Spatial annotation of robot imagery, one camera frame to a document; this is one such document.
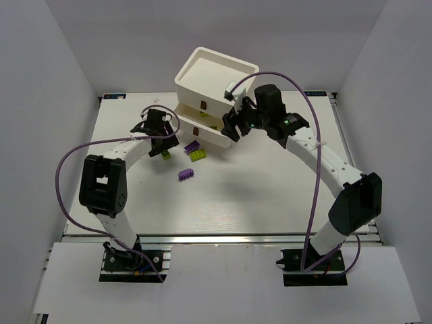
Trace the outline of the white drawer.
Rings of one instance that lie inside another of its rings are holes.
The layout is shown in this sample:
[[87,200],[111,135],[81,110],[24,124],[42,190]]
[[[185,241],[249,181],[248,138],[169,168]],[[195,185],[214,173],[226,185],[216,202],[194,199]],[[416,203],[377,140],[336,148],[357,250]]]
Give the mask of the white drawer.
[[[225,149],[236,144],[221,134],[223,122],[220,118],[212,115],[201,117],[199,114],[201,111],[182,103],[177,105],[174,112],[179,117],[180,125],[178,125],[176,118],[172,120],[173,125],[179,126],[181,131]],[[217,126],[217,130],[213,130],[209,126]]]

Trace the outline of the white drawer cabinet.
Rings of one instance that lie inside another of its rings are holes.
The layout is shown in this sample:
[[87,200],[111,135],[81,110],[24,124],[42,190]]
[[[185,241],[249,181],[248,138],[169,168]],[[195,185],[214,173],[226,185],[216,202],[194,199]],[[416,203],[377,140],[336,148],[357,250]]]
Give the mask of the white drawer cabinet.
[[253,63],[198,47],[174,79],[178,101],[221,118],[233,107],[224,98],[226,88],[258,71]]

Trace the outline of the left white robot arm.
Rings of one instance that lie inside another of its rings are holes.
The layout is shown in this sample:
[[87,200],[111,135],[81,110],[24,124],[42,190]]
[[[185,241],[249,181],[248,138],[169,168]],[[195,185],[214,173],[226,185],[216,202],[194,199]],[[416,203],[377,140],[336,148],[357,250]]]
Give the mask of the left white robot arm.
[[101,222],[111,245],[119,250],[138,250],[138,235],[125,212],[128,199],[127,171],[144,156],[162,154],[177,145],[170,119],[172,113],[162,105],[151,105],[141,113],[142,121],[130,131],[130,137],[102,155],[84,160],[79,202]]

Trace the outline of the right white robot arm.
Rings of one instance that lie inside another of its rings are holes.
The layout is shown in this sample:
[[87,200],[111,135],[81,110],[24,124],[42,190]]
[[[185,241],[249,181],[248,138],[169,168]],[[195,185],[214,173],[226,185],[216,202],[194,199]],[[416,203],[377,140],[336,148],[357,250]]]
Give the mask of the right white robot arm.
[[231,83],[224,97],[233,102],[223,115],[221,133],[237,142],[251,130],[264,130],[283,149],[296,155],[323,182],[335,199],[327,223],[307,240],[306,254],[322,258],[348,236],[381,213],[382,180],[349,165],[318,139],[316,130],[298,113],[288,113],[274,84],[260,86],[251,99]]

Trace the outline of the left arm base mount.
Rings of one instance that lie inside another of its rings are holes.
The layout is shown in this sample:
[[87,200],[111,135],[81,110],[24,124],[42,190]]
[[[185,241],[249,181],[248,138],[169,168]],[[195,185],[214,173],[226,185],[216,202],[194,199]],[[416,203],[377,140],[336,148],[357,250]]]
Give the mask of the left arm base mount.
[[[152,261],[161,278],[165,280],[169,269],[170,252],[155,249],[143,250],[139,243],[136,243],[134,247],[139,248]],[[105,251],[99,274],[100,282],[162,283],[150,263],[142,256],[111,247],[110,242],[104,242],[103,248]]]

